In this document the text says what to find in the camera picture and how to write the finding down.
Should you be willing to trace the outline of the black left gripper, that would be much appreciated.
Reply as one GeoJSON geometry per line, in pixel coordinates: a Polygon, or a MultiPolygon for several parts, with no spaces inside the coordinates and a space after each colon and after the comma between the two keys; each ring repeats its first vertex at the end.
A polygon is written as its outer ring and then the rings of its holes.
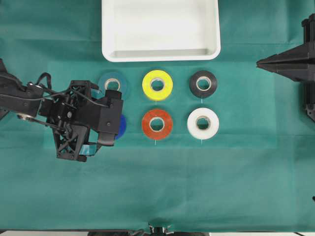
{"type": "Polygon", "coordinates": [[[68,89],[51,99],[43,99],[38,114],[52,128],[58,159],[85,162],[101,145],[89,142],[91,128],[79,122],[77,112],[88,100],[101,98],[99,86],[90,81],[71,81],[68,89]]]}

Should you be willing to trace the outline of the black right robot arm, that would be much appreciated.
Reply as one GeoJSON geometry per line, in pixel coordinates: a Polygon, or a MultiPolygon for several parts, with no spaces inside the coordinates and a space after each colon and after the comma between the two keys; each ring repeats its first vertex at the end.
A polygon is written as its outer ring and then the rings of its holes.
{"type": "Polygon", "coordinates": [[[315,15],[301,22],[303,44],[256,62],[260,69],[287,77],[303,84],[303,107],[315,119],[315,15]]]}

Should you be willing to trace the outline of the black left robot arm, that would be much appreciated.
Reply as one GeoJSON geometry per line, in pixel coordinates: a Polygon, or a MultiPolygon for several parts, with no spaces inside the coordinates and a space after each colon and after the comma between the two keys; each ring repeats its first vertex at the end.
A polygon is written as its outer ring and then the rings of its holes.
{"type": "Polygon", "coordinates": [[[72,80],[67,89],[52,89],[51,75],[42,73],[36,83],[23,85],[0,64],[0,117],[9,112],[29,122],[52,129],[56,156],[59,159],[86,162],[100,149],[100,144],[90,142],[91,127],[76,118],[84,105],[96,101],[93,92],[98,86],[91,81],[72,80]]]}

